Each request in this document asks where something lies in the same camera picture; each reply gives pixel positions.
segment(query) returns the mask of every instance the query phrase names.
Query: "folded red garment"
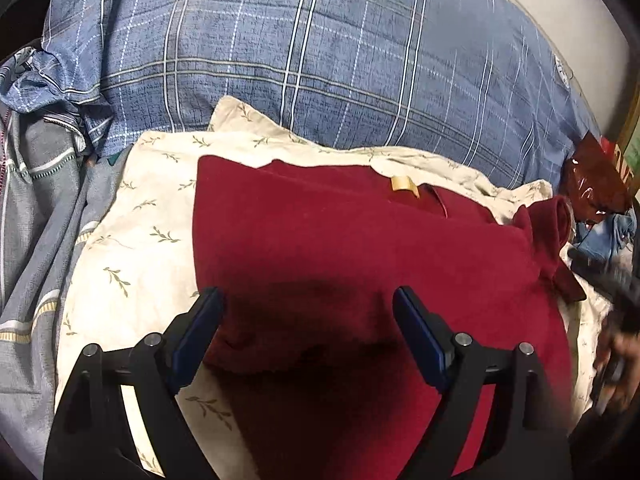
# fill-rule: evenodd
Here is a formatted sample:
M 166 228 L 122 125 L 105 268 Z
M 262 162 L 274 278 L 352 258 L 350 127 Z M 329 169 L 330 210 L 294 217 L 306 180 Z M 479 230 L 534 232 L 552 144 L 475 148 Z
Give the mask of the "folded red garment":
M 554 286 L 577 285 L 558 270 L 567 236 L 560 197 L 500 226 L 446 189 L 393 192 L 371 168 L 201 158 L 196 278 L 227 298 L 205 362 L 260 478 L 398 476 L 440 400 L 393 320 L 399 285 L 481 344 L 532 343 L 566 405 L 570 356 Z M 457 471 L 473 465 L 491 398 L 486 386 Z

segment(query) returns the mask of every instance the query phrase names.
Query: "cream floral fabric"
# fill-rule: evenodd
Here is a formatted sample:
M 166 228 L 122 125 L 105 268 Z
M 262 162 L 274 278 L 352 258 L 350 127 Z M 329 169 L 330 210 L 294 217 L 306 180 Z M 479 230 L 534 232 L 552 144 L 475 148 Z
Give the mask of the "cream floral fabric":
M 254 168 L 275 159 L 297 166 L 371 166 L 388 177 L 405 175 L 417 185 L 460 193 L 489 208 L 500 223 L 509 222 L 519 206 L 552 195 L 551 186 L 542 180 L 515 190 L 497 188 L 476 170 L 410 148 L 323 148 L 276 126 L 235 98 L 222 98 L 208 131 L 146 132 L 129 153 L 116 199 L 88 235 L 66 298 L 56 400 L 84 345 L 97 342 L 105 351 L 133 346 L 149 332 L 163 332 L 193 304 L 198 294 L 191 249 L 196 165 L 200 156 L 209 154 Z M 585 409 L 598 324 L 607 309 L 593 289 L 587 285 L 586 290 L 589 299 L 582 305 L 567 307 L 559 301 L 574 350 L 575 416 Z M 124 388 L 124 396 L 142 462 L 161 474 L 132 388 Z M 201 368 L 177 399 L 222 480 L 257 478 L 228 402 L 210 372 Z

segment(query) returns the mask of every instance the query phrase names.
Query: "metal screw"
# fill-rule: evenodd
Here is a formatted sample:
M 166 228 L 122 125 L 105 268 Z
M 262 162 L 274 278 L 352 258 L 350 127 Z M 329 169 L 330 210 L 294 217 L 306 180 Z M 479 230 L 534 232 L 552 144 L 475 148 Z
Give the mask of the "metal screw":
M 159 345 L 162 341 L 162 335 L 158 332 L 152 332 L 151 334 L 145 335 L 145 345 L 147 346 L 156 346 Z
M 474 341 L 473 338 L 465 332 L 458 332 L 455 339 L 456 343 L 460 346 L 469 346 Z
M 531 343 L 520 343 L 518 348 L 524 355 L 533 354 L 533 345 Z
M 86 355 L 87 357 L 91 357 L 97 351 L 98 351 L 98 345 L 96 343 L 89 343 L 87 346 L 85 346 L 82 349 L 82 354 Z

